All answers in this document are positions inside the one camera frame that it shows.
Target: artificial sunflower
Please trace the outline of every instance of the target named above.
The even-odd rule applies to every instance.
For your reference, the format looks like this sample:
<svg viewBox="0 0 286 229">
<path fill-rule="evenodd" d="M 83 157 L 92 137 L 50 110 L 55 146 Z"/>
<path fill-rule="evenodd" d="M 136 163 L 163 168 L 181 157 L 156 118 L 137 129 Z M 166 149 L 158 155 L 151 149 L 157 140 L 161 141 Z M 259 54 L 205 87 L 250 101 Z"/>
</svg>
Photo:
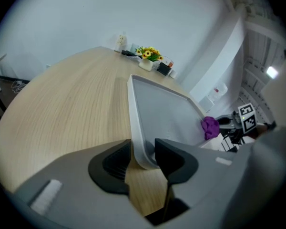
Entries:
<svg viewBox="0 0 286 229">
<path fill-rule="evenodd" d="M 145 54 L 146 54 L 147 57 L 152 55 L 152 53 L 150 51 L 145 51 Z"/>
</svg>

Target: purple object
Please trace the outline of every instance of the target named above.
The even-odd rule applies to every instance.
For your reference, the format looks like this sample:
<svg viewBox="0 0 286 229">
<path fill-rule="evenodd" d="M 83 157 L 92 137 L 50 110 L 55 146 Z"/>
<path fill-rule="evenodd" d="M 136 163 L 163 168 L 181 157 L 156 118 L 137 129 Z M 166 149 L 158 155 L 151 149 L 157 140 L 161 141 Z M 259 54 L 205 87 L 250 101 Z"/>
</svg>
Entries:
<svg viewBox="0 0 286 229">
<path fill-rule="evenodd" d="M 213 117 L 206 116 L 201 122 L 201 126 L 204 130 L 204 139 L 209 140 L 217 137 L 220 133 L 219 122 Z"/>
</svg>

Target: wood grain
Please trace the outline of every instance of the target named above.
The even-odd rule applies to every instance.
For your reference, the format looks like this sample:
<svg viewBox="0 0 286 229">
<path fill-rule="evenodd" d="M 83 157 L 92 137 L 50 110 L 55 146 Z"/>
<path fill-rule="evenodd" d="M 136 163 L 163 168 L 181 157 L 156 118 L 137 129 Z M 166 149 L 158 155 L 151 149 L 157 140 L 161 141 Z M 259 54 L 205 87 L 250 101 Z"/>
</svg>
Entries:
<svg viewBox="0 0 286 229">
<path fill-rule="evenodd" d="M 3 186 L 13 192 L 64 154 L 131 139 L 127 80 L 132 73 L 187 95 L 172 78 L 102 47 L 66 58 L 33 79 L 0 121 Z M 132 156 L 126 183 L 143 216 L 163 207 L 166 179 L 159 169 L 145 170 Z"/>
</svg>

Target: floor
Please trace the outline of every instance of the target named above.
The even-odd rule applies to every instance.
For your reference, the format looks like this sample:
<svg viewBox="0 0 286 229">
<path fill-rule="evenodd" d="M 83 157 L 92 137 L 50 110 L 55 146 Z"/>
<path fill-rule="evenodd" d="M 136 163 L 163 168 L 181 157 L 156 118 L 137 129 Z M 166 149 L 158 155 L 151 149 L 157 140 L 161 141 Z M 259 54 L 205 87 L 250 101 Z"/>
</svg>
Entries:
<svg viewBox="0 0 286 229">
<path fill-rule="evenodd" d="M 0 98 L 6 107 L 10 105 L 10 103 L 17 95 L 11 89 L 12 83 L 13 82 L 0 79 L 0 87 L 1 87 Z M 0 108 L 0 115 L 1 116 L 3 115 L 3 111 L 1 110 L 1 108 Z"/>
</svg>

